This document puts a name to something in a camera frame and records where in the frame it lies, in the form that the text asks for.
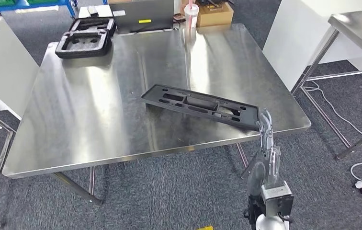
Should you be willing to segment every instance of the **cardboard box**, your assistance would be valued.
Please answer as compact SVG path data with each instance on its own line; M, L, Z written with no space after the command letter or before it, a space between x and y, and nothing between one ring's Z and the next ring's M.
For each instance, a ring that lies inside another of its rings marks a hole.
M222 3L222 8L218 10L209 10L206 6L199 6L197 27L211 25L228 25L232 23L233 9L228 2Z
M132 0L108 0L108 4L115 4L115 3L121 3L121 2L129 2Z

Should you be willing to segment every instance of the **white cabinet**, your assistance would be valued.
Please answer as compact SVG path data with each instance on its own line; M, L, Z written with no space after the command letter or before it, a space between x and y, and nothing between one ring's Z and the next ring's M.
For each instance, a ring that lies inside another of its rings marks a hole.
M38 65L0 17L0 110L21 119L32 92Z

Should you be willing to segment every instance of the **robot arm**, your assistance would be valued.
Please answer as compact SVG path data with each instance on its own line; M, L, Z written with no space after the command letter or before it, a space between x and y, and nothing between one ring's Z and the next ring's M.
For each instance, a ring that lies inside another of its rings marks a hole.
M285 216L291 214L294 196L287 183L279 179L280 148L274 146L271 115L259 117L260 151L249 163L249 207L245 217L252 230L286 230Z

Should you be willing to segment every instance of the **blue shelf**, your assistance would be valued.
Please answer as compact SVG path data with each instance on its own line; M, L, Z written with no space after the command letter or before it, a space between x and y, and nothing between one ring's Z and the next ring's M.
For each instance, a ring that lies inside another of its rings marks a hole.
M73 16L73 9L71 7L70 0L58 0L55 2L45 2L45 3L34 3L29 5L26 0L17 0L15 5L12 6L0 6L0 12L2 11L14 11L14 10L20 10L20 9L31 9L31 8L37 8L37 7L46 7L46 6L67 6L68 10L71 13L71 16Z

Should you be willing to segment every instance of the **yellow label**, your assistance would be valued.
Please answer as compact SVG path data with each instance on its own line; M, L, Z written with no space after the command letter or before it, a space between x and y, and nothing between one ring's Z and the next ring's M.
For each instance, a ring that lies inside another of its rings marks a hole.
M139 23L150 23L151 19L139 20Z

